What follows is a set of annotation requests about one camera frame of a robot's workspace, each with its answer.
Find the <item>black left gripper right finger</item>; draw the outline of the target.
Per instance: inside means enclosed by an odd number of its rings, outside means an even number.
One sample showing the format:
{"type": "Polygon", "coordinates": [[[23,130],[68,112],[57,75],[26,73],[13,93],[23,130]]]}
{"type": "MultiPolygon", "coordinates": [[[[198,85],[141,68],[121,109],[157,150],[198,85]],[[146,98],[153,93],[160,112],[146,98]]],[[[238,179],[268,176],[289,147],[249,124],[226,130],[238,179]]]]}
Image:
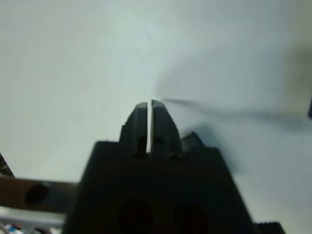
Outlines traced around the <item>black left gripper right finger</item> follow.
{"type": "Polygon", "coordinates": [[[166,106],[152,100],[151,154],[159,159],[186,159],[178,129],[166,106]]]}

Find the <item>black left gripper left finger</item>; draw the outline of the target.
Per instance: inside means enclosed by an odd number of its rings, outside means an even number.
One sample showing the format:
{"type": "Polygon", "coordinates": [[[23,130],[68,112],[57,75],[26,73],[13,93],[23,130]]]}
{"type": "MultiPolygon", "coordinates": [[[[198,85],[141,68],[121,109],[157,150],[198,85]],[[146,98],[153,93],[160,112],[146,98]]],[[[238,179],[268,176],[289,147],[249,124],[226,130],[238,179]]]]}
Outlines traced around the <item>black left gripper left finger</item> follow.
{"type": "Polygon", "coordinates": [[[127,121],[121,128],[119,142],[131,147],[134,156],[145,156],[147,148],[147,103],[135,106],[127,121]]]}

